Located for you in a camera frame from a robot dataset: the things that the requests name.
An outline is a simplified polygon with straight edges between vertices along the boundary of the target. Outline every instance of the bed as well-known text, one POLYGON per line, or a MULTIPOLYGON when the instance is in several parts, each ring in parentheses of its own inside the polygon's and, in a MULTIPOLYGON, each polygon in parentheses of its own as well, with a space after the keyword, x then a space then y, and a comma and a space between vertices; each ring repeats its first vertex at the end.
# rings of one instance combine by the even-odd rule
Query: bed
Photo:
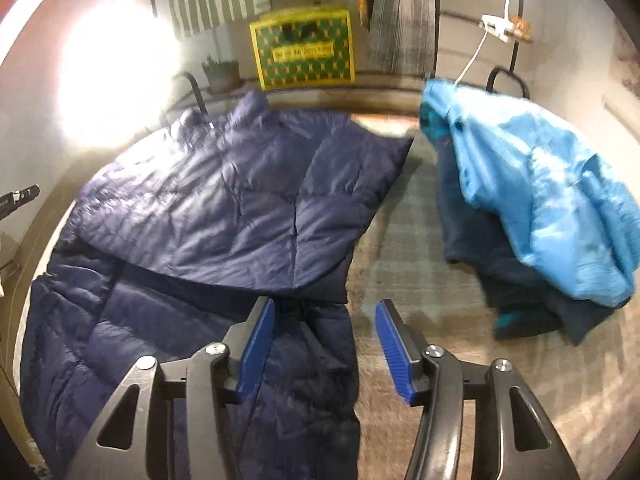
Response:
MULTIPOLYGON (((495 315, 485 307, 475 275, 464 266, 446 264, 442 257, 433 148, 414 120, 356 120, 388 136, 415 136, 402 175, 356 246, 348 278, 348 309, 360 367, 360 477, 401 478, 420 417, 420 410, 407 407, 396 395, 375 335, 374 306, 381 298, 391 298, 406 322, 458 358, 481 364, 497 357, 510 359, 556 425, 581 478, 608 478, 640 427, 640 301, 633 299, 577 347, 560 333, 495 341, 495 315)), ((46 269, 70 211, 60 219, 34 277, 46 269)), ((18 391, 29 308, 27 298, 15 341, 18 391)), ((473 409, 465 405, 459 478, 470 478, 472 442, 473 409)))

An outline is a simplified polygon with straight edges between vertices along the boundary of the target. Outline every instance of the gray plaid fabric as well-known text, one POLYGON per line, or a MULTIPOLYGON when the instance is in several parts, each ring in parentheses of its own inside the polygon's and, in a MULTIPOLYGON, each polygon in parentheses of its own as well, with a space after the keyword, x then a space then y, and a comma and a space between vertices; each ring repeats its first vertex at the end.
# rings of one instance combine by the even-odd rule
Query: gray plaid fabric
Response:
MULTIPOLYGON (((511 360, 537 395, 583 480, 605 480, 640 428, 640 301, 616 311, 574 347, 558 332, 496 341, 495 313, 475 274, 450 266, 436 209, 436 154, 417 133, 404 172, 360 239, 348 293, 360 367, 362 480, 403 478, 420 419, 395 393, 374 328, 391 298, 402 318, 459 359, 511 360)), ((474 412, 465 403, 458 480, 470 478, 474 412)))
POLYGON ((369 65, 391 74, 424 76, 433 69, 435 0, 374 0, 369 65))

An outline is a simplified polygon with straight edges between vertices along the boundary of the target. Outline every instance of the green plant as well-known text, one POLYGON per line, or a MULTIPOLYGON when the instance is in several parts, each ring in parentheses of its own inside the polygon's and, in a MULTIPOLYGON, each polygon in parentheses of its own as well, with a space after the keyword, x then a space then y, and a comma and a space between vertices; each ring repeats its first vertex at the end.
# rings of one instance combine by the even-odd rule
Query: green plant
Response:
POLYGON ((202 69, 204 70, 207 78, 210 79, 217 79, 231 74, 237 75, 240 70, 236 60, 218 61, 217 59, 213 59, 210 55, 207 56, 207 61, 202 64, 202 69))

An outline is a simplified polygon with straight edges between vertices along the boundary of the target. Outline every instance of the potted plant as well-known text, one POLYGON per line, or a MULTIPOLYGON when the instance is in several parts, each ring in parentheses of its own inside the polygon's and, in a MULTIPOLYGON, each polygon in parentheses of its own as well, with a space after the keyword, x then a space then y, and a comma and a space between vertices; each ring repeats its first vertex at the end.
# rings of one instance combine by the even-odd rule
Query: potted plant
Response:
POLYGON ((235 60, 218 61, 207 56, 207 62, 202 64, 202 69, 207 76, 209 92, 212 94, 229 92, 242 85, 240 67, 235 60))

